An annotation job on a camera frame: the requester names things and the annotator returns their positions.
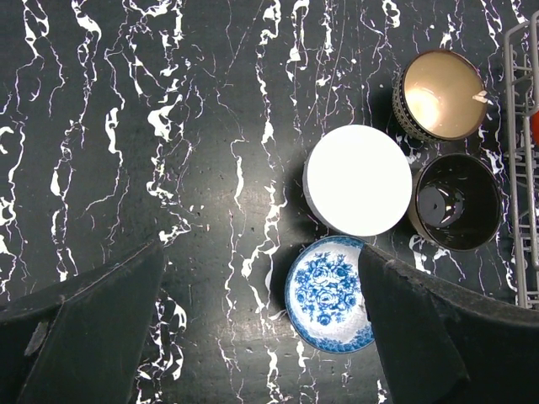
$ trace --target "red object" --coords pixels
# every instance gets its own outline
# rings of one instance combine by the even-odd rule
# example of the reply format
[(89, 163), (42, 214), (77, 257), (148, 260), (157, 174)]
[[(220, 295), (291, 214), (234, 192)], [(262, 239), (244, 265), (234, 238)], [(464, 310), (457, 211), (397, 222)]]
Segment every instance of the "red object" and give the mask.
[(539, 111), (531, 116), (531, 135), (535, 143), (539, 144)]

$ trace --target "blue and white plate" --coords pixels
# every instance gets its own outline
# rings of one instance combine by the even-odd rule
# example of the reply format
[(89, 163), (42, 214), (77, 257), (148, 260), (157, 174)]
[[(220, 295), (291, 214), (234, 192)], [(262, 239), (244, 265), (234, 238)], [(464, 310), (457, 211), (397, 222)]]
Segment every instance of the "blue and white plate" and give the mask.
[(315, 348), (343, 354), (374, 341), (358, 274), (362, 248), (353, 237), (326, 237), (292, 264), (285, 287), (288, 316)]

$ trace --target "black marble table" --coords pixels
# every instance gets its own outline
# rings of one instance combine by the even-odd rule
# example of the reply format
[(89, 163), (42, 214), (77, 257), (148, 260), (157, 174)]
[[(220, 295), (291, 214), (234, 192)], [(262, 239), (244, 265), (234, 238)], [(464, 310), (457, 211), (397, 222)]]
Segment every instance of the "black marble table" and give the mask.
[[(465, 151), (505, 187), (500, 46), (534, 7), (3, 2), (0, 304), (158, 235), (168, 266), (132, 402), (391, 402), (374, 344), (321, 353), (286, 315), (291, 262), (330, 234), (302, 198), (303, 162), (324, 134), (357, 123), (386, 131), (412, 167)], [(426, 146), (398, 127), (391, 91), (437, 47), (477, 66), (488, 115), (467, 140)], [(476, 252), (431, 246), (406, 221), (369, 242), (515, 300), (507, 225)]]

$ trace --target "white plate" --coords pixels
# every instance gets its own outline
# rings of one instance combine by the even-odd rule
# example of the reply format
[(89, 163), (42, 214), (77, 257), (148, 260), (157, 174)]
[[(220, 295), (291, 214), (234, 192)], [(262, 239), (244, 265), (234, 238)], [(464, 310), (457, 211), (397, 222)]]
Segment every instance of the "white plate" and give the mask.
[(362, 247), (353, 237), (326, 237), (292, 264), (285, 287), (288, 316), (315, 348), (342, 354), (374, 340), (358, 275)]
[(351, 236), (375, 236), (406, 212), (412, 173), (388, 135), (348, 125), (332, 130), (314, 147), (303, 172), (303, 191), (326, 226)]

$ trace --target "dish rack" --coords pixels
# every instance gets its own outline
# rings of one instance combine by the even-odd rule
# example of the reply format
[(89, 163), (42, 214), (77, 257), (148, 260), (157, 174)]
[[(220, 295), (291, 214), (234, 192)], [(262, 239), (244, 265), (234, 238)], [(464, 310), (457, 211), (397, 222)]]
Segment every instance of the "dish rack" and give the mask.
[(532, 142), (531, 117), (539, 114), (538, 23), (539, 11), (504, 36), (517, 304), (535, 310), (539, 310), (539, 150)]

